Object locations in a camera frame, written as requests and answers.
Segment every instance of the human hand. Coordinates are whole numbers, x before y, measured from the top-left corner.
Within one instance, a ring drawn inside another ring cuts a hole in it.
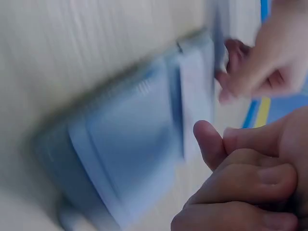
[[[308,230],[308,107],[279,121],[255,129],[227,129],[223,139],[207,122],[194,128],[203,158],[215,170],[235,150],[248,148],[292,164],[298,177],[289,211],[299,219],[299,230]]]
[[[296,183],[292,165],[236,150],[173,219],[171,231],[295,231],[297,217],[280,210]],[[267,203],[276,212],[261,209]]]
[[[308,1],[272,1],[272,14],[261,27],[256,46],[227,40],[227,73],[218,72],[219,101],[279,96],[301,90],[308,71]]]

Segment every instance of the hand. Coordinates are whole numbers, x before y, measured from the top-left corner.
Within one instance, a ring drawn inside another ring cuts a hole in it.
[[[228,40],[227,72],[218,72],[221,103],[238,97],[278,96],[301,90],[308,71],[308,1],[272,1],[272,15],[256,46]]]
[[[254,150],[233,152],[173,219],[171,231],[295,231],[297,217],[284,209],[296,188],[296,171]]]
[[[308,107],[261,128],[229,128],[223,139],[205,121],[198,122],[194,132],[203,158],[213,170],[228,155],[242,148],[253,149],[292,164],[297,171],[298,184],[289,209],[299,218],[299,230],[308,230]]]

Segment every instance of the finger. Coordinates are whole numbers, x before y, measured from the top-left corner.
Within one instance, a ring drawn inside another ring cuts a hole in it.
[[[215,128],[206,121],[199,121],[193,128],[204,162],[215,170],[227,157],[222,138]]]
[[[237,149],[249,148],[257,152],[278,157],[279,140],[288,115],[272,124],[253,129],[227,128],[223,135],[223,143],[227,154]]]
[[[293,214],[264,211],[242,202],[192,205],[171,223],[171,231],[295,231]]]
[[[238,150],[246,156],[256,155],[253,150]],[[274,158],[259,154],[261,159]],[[188,205],[242,201],[250,204],[281,202],[296,189],[296,171],[290,164],[260,167],[250,164],[231,164],[217,169],[192,196]]]
[[[219,82],[222,88],[226,86],[229,77],[230,76],[223,71],[217,71],[215,74],[215,78]]]

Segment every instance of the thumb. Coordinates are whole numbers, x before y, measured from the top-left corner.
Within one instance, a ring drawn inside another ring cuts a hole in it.
[[[227,128],[223,143],[227,155],[238,149],[253,149],[262,154],[278,157],[279,143],[288,116],[263,127],[253,129]]]

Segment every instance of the blue plastic object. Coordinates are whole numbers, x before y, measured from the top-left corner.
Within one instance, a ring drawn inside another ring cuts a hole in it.
[[[179,42],[36,137],[39,160],[71,204],[59,214],[66,230],[79,217],[70,211],[98,230],[125,229],[169,190],[184,158],[179,59],[206,46],[206,31]]]

